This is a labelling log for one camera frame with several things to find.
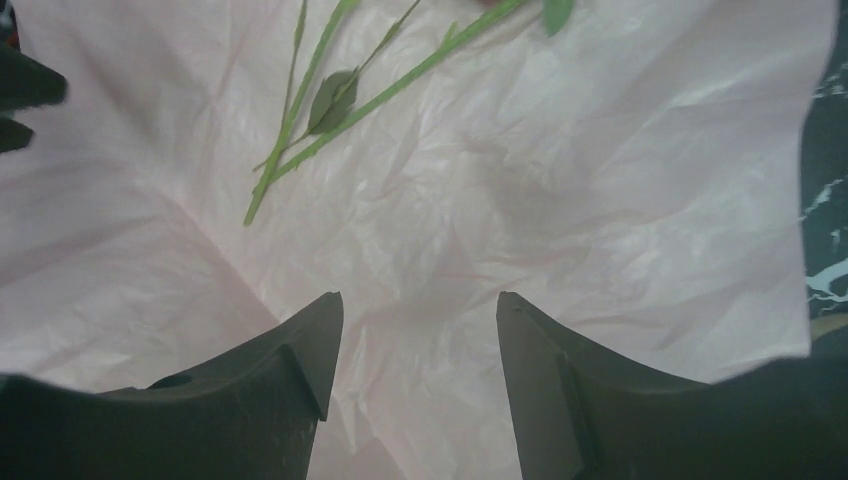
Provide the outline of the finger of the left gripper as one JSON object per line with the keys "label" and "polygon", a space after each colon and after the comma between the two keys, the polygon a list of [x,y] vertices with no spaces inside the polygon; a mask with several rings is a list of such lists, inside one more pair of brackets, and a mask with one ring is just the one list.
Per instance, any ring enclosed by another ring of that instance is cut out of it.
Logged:
{"label": "finger of the left gripper", "polygon": [[34,131],[14,119],[2,117],[0,121],[0,153],[18,151],[27,148],[34,137]]}
{"label": "finger of the left gripper", "polygon": [[58,105],[67,93],[68,82],[62,74],[9,45],[1,45],[2,111]]}

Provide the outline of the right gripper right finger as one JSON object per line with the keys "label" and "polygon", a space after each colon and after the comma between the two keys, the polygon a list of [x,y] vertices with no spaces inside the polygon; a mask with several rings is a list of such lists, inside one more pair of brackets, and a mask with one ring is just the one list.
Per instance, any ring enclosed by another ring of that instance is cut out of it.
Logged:
{"label": "right gripper right finger", "polygon": [[847,332],[716,383],[654,369],[521,295],[496,309],[526,479],[843,479]]}

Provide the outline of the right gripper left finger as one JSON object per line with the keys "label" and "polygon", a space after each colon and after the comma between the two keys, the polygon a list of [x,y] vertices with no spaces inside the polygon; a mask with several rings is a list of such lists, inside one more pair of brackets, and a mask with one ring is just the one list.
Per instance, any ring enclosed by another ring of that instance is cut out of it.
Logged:
{"label": "right gripper left finger", "polygon": [[145,388],[1,378],[5,479],[303,479],[343,330],[327,292],[282,324]]}

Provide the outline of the pink wrapping paper sheet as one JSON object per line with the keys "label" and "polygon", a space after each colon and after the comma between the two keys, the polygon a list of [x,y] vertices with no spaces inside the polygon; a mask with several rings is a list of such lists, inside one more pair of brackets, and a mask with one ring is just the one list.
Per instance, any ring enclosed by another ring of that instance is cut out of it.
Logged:
{"label": "pink wrapping paper sheet", "polygon": [[65,103],[1,158],[1,368],[145,387],[327,291],[344,332],[313,479],[517,479],[514,291],[716,382],[810,350],[799,141],[834,1],[531,3],[268,190],[312,1],[18,1]]}

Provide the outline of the brown ribbon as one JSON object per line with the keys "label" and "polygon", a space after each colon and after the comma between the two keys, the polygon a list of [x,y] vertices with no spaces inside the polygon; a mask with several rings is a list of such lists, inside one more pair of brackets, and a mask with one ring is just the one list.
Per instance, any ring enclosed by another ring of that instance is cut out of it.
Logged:
{"label": "brown ribbon", "polygon": [[810,321],[811,341],[815,343],[818,339],[846,328],[848,324],[847,313],[836,313],[823,315]]}

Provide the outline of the pink rose flower bunch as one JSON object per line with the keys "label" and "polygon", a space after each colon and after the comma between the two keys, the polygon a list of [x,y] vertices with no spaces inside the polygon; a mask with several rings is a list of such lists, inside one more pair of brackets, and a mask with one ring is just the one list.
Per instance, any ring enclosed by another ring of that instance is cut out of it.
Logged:
{"label": "pink rose flower bunch", "polygon": [[294,74],[308,19],[309,3],[303,1],[293,31],[292,53],[279,130],[267,157],[254,167],[261,174],[251,191],[243,225],[247,227],[253,224],[273,183],[314,157],[331,141],[398,95],[415,80],[423,77],[454,52],[495,28],[527,4],[526,1],[485,2],[483,12],[476,19],[462,28],[455,23],[451,24],[432,53],[372,99],[357,106],[359,83],[365,71],[399,36],[419,3],[412,2],[403,14],[388,26],[363,62],[318,79],[319,67],[330,50],[336,31],[359,5],[357,1],[337,2],[317,40],[300,83],[295,84]]}

